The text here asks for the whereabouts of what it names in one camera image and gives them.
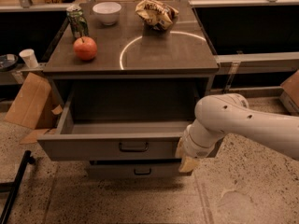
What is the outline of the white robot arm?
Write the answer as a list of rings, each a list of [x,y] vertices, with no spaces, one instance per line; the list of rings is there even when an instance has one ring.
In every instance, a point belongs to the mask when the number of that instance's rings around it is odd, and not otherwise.
[[[298,117],[252,110],[245,97],[237,93],[208,95],[197,102],[194,114],[195,120],[186,127],[176,150],[181,173],[196,168],[199,160],[229,133],[299,160]]]

